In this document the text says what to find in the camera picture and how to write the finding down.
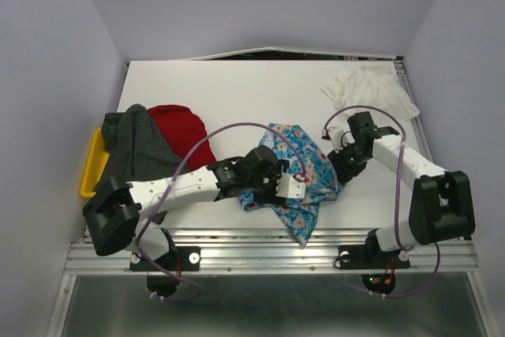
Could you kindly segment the white pleated skirt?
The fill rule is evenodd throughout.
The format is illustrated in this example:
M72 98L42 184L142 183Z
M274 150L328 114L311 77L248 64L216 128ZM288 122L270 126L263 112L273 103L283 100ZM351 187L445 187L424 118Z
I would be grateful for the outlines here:
M321 91L336 110L357 105L372 106L385 110L401 122L420 114L400 86L395 71L382 66L365 65L340 73L332 82L323 85Z

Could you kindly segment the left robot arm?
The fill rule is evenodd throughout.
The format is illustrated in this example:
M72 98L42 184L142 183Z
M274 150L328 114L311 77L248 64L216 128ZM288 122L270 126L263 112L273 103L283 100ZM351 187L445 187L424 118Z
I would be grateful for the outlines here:
M248 155L176 177L143 182L109 178L82 210L95 253L109 256L125 250L172 270L181 257L169 231L154 221L159 212L238 198L247 191L256 203L284 205L305 194L304 185L288 174L289 166L270 148L259 146Z

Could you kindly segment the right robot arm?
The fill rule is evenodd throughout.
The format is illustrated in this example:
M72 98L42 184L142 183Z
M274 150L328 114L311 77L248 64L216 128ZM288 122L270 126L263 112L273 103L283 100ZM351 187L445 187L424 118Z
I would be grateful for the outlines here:
M324 126L322 138L334 149L328 159L340 185L361 174L374 159L395 174L395 189L407 185L412 193L407 219L394 211L389 227L371 230L361 245L339 247L343 269L382 268L389 261L407 261L409 248L455 238L468 238L476 228L469 177L435 165L406 144L399 122L377 126L370 112L347 120L347 131Z

